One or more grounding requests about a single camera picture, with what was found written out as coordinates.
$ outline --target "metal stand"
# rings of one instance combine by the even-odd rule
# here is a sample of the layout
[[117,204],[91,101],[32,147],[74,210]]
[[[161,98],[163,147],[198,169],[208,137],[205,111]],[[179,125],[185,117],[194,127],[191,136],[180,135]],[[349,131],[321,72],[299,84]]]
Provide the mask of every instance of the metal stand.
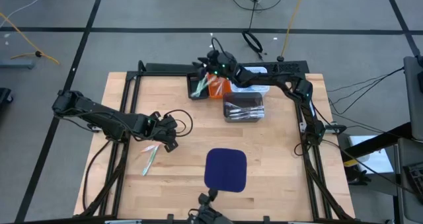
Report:
[[[147,64],[146,66],[144,66],[144,64],[140,61],[138,63],[138,71],[128,71],[127,72],[125,86],[124,86],[124,92],[123,92],[122,101],[121,101],[121,105],[120,105],[120,110],[125,110],[126,103],[128,101],[130,83],[134,79],[135,79],[135,87],[134,87],[133,98],[132,98],[132,101],[131,101],[131,112],[135,112],[135,107],[136,107],[136,104],[137,104],[137,94],[138,94],[138,90],[139,90],[139,86],[140,86],[140,81],[141,81],[141,78],[143,76],[186,76],[187,73],[192,72],[192,67],[183,66],[183,65],[179,66],[179,70],[177,70],[177,71],[148,71],[148,70],[146,70],[146,67],[151,67],[151,64]],[[295,108],[296,108],[298,124],[300,124],[301,122],[303,122],[301,109],[300,109],[299,106],[296,106]],[[301,132],[300,132],[300,138],[301,138],[302,150],[303,150],[303,154],[304,154],[304,156],[303,156],[304,164],[307,167],[307,166],[310,166],[311,160],[310,160],[309,154],[307,152],[305,136]],[[117,217],[117,214],[118,214],[118,208],[119,208],[119,203],[120,203],[120,194],[121,194],[122,188],[123,188],[124,169],[125,169],[125,165],[126,165],[126,157],[128,156],[129,145],[130,145],[129,143],[123,144],[124,147],[123,147],[123,151],[122,151],[122,157],[121,157],[121,160],[119,162],[123,166],[120,167],[120,169],[122,169],[122,170],[119,173],[119,178],[117,179],[117,184],[116,184],[115,197],[114,197],[113,206],[112,206],[112,216],[113,217]],[[118,150],[118,144],[114,144],[114,146],[112,147],[112,152],[110,154],[108,170],[107,170],[107,173],[106,173],[106,183],[107,184],[110,184],[110,181],[114,180],[113,170],[114,170],[114,165],[115,165],[116,158],[117,158],[116,157],[117,156],[117,150]],[[319,184],[322,187],[325,187],[326,186],[325,175],[323,173],[322,160],[321,160],[320,151],[319,151],[318,147],[313,148],[313,154],[315,156],[315,166],[316,166],[316,169],[317,169],[316,173],[314,173],[313,175],[315,175],[315,177],[317,177],[317,179],[319,179],[319,181],[320,181]],[[312,211],[313,219],[316,220],[316,219],[319,218],[319,212],[318,212],[318,207],[317,207],[316,192],[315,192],[315,187],[314,187],[313,181],[316,182],[316,180],[313,180],[310,175],[307,175],[307,186],[308,186],[309,197],[310,197],[311,211]],[[104,194],[103,191],[106,191],[105,193],[107,194],[108,189],[102,190],[101,191],[102,195],[99,195],[100,196],[99,200],[101,202],[101,204],[99,205],[100,206],[99,215],[104,215],[105,212],[106,212],[107,195]],[[323,209],[324,209],[326,219],[332,219],[331,207],[330,207],[330,204],[329,204],[329,202],[331,201],[330,198],[328,199],[327,197],[322,195]],[[93,212],[82,213],[80,216],[92,215],[92,214],[93,214]]]
[[0,69],[33,69],[35,62],[31,59],[0,59]]
[[[398,126],[386,133],[382,133],[372,139],[363,141],[353,147],[347,148],[345,151],[355,158],[362,157],[374,151],[396,144],[399,137],[413,139],[410,122]],[[357,164],[355,160],[345,154],[342,154],[342,160],[344,161],[344,165],[347,167]]]

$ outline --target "power cord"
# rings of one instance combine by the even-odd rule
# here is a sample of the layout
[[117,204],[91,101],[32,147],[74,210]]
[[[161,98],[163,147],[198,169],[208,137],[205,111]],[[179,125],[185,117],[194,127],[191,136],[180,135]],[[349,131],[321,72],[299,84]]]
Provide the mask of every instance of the power cord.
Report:
[[367,82],[372,81],[372,80],[380,79],[380,78],[382,78],[382,77],[384,77],[386,75],[388,75],[388,74],[384,74],[384,75],[380,75],[378,77],[370,78],[368,80],[365,80],[365,81],[362,81],[362,82],[358,82],[358,83],[354,83],[352,85],[347,85],[347,86],[339,87],[337,89],[326,90],[326,92],[332,93],[332,92],[336,92],[336,91],[339,91],[339,90],[342,90],[342,89],[347,89],[347,88],[350,88],[350,87],[353,87],[353,86],[356,86],[356,85],[361,85],[361,84],[367,83]]
[[[345,120],[348,120],[348,121],[353,122],[353,123],[355,123],[355,124],[359,124],[359,126],[358,126],[358,125],[356,125],[356,126],[351,126],[351,127],[349,127],[349,128],[352,128],[352,127],[360,127],[360,128],[363,128],[363,129],[366,129],[366,130],[369,130],[369,131],[374,131],[374,132],[379,132],[379,133],[386,133],[386,134],[389,134],[389,135],[393,135],[393,136],[395,136],[395,137],[397,137],[397,138],[404,138],[404,139],[408,139],[408,138],[405,138],[405,137],[399,136],[399,135],[397,135],[397,134],[393,134],[393,133],[388,132],[388,131],[383,131],[383,130],[381,130],[381,129],[379,129],[379,128],[375,128],[375,127],[373,127],[373,126],[369,126],[369,125],[367,125],[367,124],[364,124],[364,123],[361,123],[361,122],[357,122],[357,121],[355,121],[355,120],[353,120],[353,119],[351,119],[351,118],[347,118],[347,117],[345,117],[345,116],[342,116],[342,115],[340,115],[340,114],[336,114],[336,113],[334,113],[334,112],[332,113],[332,115],[338,116],[338,117],[340,117],[340,118],[344,118]],[[419,140],[417,140],[417,139],[408,139],[408,140],[421,142],[421,141],[419,141]]]
[[[192,120],[191,115],[189,113],[187,113],[187,111],[182,110],[182,109],[175,109],[175,110],[171,110],[171,111],[165,113],[165,115],[163,115],[163,116],[167,116],[167,115],[172,114],[174,112],[183,112],[183,113],[185,113],[190,118],[190,122],[191,122],[190,129],[185,134],[183,134],[183,135],[176,135],[176,137],[184,137],[184,136],[188,135],[189,133],[191,133],[192,128],[194,127],[194,121]],[[183,121],[181,121],[181,120],[179,120],[179,121],[182,122],[184,124],[184,126],[185,126],[185,128],[182,131],[178,132],[178,133],[182,133],[186,129],[186,125],[185,125],[185,123]]]
[[248,11],[259,11],[259,12],[262,12],[262,11],[266,11],[266,10],[268,10],[268,9],[273,9],[274,7],[276,7],[282,0],[278,0],[275,4],[273,4],[272,6],[270,6],[270,7],[267,7],[267,8],[262,8],[262,9],[249,9],[249,8],[246,8],[246,7],[243,7],[243,6],[241,6],[238,2],[236,2],[236,0],[232,0],[238,7],[240,7],[240,8],[242,8],[242,9],[244,9],[244,10],[248,10]]
[[89,128],[84,128],[82,125],[79,125],[77,122],[75,122],[73,120],[70,120],[70,119],[67,119],[67,118],[62,118],[62,117],[59,117],[59,116],[54,116],[54,117],[57,118],[57,119],[60,119],[60,120],[65,120],[65,121],[71,122],[71,123],[75,124],[76,126],[78,126],[79,128],[84,129],[85,131],[96,132],[96,131],[93,131]]
[[[297,155],[297,156],[304,156],[304,154],[299,154],[299,153],[297,153],[297,148],[299,147],[301,145],[301,142],[300,143],[298,143],[294,148],[293,148],[293,153],[295,154],[295,155]],[[307,148],[306,148],[306,152],[309,152],[309,150],[310,150],[310,148],[312,147],[312,145],[310,145],[310,144],[307,144],[308,146],[307,146]]]
[[[23,6],[23,7],[21,7],[21,8],[19,8],[19,9],[17,9],[17,10],[15,10],[15,11],[13,11],[13,12],[11,12],[9,15],[7,15],[7,19],[9,19],[12,15],[14,15],[15,13],[17,13],[17,12],[19,12],[19,11],[21,11],[21,10],[23,10],[23,9],[26,9],[27,7],[29,7],[29,6],[31,6],[31,5],[33,5],[33,4],[35,4],[36,2],[38,2],[39,0],[34,0],[32,3],[30,3],[30,4],[28,4],[28,5],[25,5],[25,6]],[[5,24],[7,22],[7,20],[5,19],[1,24],[0,24],[0,28]]]
[[110,143],[110,141],[107,141],[98,151],[97,153],[95,153],[94,157],[91,159],[90,163],[88,164],[87,167],[87,171],[85,171],[85,177],[84,177],[84,186],[82,189],[82,207],[84,209],[84,211],[87,210],[87,205],[85,203],[86,199],[87,199],[87,184],[88,184],[88,174],[90,172],[91,166],[93,165],[95,159],[98,157],[98,155],[100,153],[102,153],[104,151],[104,149],[106,149],[107,145]]
[[182,131],[177,131],[176,134],[180,134],[180,133],[184,132],[186,130],[186,124],[183,121],[179,120],[179,119],[175,119],[175,121],[178,121],[182,125],[184,125],[184,129],[182,129]]
[[383,133],[383,131],[373,130],[373,129],[370,129],[370,128],[367,128],[367,127],[364,127],[364,126],[361,126],[361,125],[353,125],[353,126],[348,126],[346,128],[347,129],[348,128],[362,128],[362,129],[365,129],[365,130],[368,130],[368,131],[372,131],[372,132],[375,132],[375,133]]
[[[329,98],[329,103],[330,103],[330,105],[334,108],[334,110],[335,110],[335,112],[337,113],[337,114],[344,114],[346,111],[348,111],[359,99],[361,99],[361,97],[363,97],[367,92],[369,92],[372,88],[374,88],[374,86],[376,86],[377,84],[379,84],[380,82],[382,82],[384,79],[386,79],[386,78],[388,78],[389,76],[391,76],[391,75],[393,75],[393,74],[395,74],[395,73],[397,73],[397,72],[399,72],[399,71],[402,71],[404,69],[404,67],[402,67],[402,68],[400,68],[400,69],[396,69],[396,70],[394,70],[394,71],[392,71],[392,72],[390,72],[389,74],[386,74],[386,75],[384,75],[382,78],[380,78],[380,79],[377,79],[377,80],[374,80],[372,83],[370,83],[369,85],[366,85],[366,86],[364,86],[364,87],[362,87],[362,88],[360,88],[360,89],[358,89],[358,90],[356,90],[356,91],[354,91],[353,93],[351,93],[351,94],[349,94],[349,95],[347,95],[347,96],[344,96],[344,97],[342,97],[342,98],[339,98],[336,102],[333,102],[330,98]],[[341,101],[341,100],[343,100],[343,99],[345,99],[345,98],[349,98],[349,97],[351,97],[353,94],[355,94],[356,92],[358,92],[358,91],[361,91],[362,89],[365,89],[365,88],[367,88],[367,87],[370,87],[370,88],[368,88],[364,93],[362,93],[356,100],[354,100],[349,106],[347,106],[347,108],[344,110],[344,111],[342,111],[342,112],[339,112],[338,111],[338,109],[336,108],[336,106],[335,106],[335,104],[336,103],[338,103],[339,101]]]

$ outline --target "orange container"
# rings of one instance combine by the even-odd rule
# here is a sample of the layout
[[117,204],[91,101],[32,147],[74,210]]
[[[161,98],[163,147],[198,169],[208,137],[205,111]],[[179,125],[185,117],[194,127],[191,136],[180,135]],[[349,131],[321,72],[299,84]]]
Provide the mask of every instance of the orange container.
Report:
[[[216,77],[216,76],[207,74],[207,80],[210,80],[213,77]],[[222,77],[216,78],[215,81],[211,82],[208,87],[209,87],[210,98],[223,98],[223,95],[225,93],[232,92],[231,83],[227,79]]]

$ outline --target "black metal frame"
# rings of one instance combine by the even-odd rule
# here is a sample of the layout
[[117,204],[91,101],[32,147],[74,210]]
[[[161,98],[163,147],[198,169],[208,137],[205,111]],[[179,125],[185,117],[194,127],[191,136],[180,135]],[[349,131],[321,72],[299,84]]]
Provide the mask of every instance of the black metal frame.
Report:
[[[137,98],[138,98],[138,91],[139,91],[142,76],[186,76],[187,73],[192,72],[192,71],[185,71],[184,72],[184,70],[188,69],[188,67],[185,66],[185,65],[179,65],[179,69],[177,69],[178,65],[172,65],[172,67],[174,67],[177,72],[172,72],[172,71],[148,72],[146,70],[145,66],[143,65],[143,63],[141,61],[139,61],[138,71],[128,71],[127,72],[125,85],[124,85],[124,92],[123,92],[123,95],[122,95],[122,101],[121,101],[121,105],[120,105],[120,111],[124,112],[124,110],[126,108],[126,104],[128,102],[130,83],[132,82],[132,80],[134,78],[135,78],[135,87],[134,87],[134,93],[133,93],[133,96],[132,96],[130,112],[135,112],[135,108],[136,108],[136,104],[137,104]],[[296,114],[297,114],[297,121],[298,121],[298,128],[299,128],[300,122],[303,121],[303,117],[302,117],[301,109],[300,109],[299,106],[295,107],[295,111],[296,111]],[[310,160],[310,157],[309,157],[309,153],[307,152],[305,137],[303,137],[301,135],[301,132],[299,132],[299,136],[300,136],[300,139],[301,139],[301,146],[302,146],[302,150],[303,150],[303,153],[304,153],[304,156],[303,156],[304,165],[306,165],[306,162],[307,162],[307,160],[308,161]],[[130,145],[129,142],[123,144],[124,147],[123,147],[122,155],[125,155],[125,157],[123,157],[125,162],[126,162],[126,158],[128,156],[129,145]],[[118,144],[113,144],[112,152],[110,154],[110,161],[109,161],[109,164],[108,164],[108,170],[107,170],[107,174],[106,174],[106,181],[108,181],[110,179],[110,176],[113,172],[114,165],[115,165],[115,162],[116,162],[117,150],[118,150]],[[319,178],[323,182],[323,185],[326,186],[319,147],[317,147],[317,146],[313,147],[313,154],[314,154],[314,157],[315,157],[315,166],[316,166],[316,170],[317,170],[317,173],[319,175]],[[120,194],[122,193],[122,188],[123,188],[123,179],[124,179],[124,171],[121,172],[119,179],[117,181],[117,185],[116,185],[116,191],[115,191],[115,196],[114,196],[114,201],[113,201],[113,206],[112,206],[112,214],[111,214],[111,217],[113,217],[113,219],[117,218],[119,202],[120,202]],[[308,192],[309,192],[309,198],[310,198],[313,220],[316,221],[316,220],[319,219],[319,210],[318,210],[318,207],[317,207],[317,199],[316,199],[314,183],[313,183],[313,180],[311,179],[311,177],[309,175],[307,175],[307,187],[308,187]],[[103,202],[101,203],[99,215],[105,214],[105,210],[106,210],[106,207],[107,207],[107,200],[108,199],[105,198],[103,200]],[[332,219],[332,213],[331,213],[330,205],[329,205],[327,199],[324,196],[322,196],[322,202],[323,202],[323,207],[325,209],[326,219]],[[144,220],[143,219],[144,223],[146,221],[147,222],[151,221],[153,223],[160,223],[160,222],[164,223],[164,222],[167,222],[168,220]],[[237,223],[254,223],[254,222],[237,221]]]

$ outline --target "clear plastic container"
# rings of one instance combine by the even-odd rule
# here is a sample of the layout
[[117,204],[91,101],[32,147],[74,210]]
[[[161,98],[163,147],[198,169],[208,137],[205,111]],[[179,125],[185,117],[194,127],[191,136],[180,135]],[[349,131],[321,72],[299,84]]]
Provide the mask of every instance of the clear plastic container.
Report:
[[223,116],[226,122],[257,122],[264,117],[260,93],[227,93],[223,95]]
[[[264,67],[245,67],[253,73],[267,73],[267,69]],[[264,96],[269,90],[268,85],[253,85],[248,88],[238,88],[231,82],[231,90],[233,93],[260,93]]]

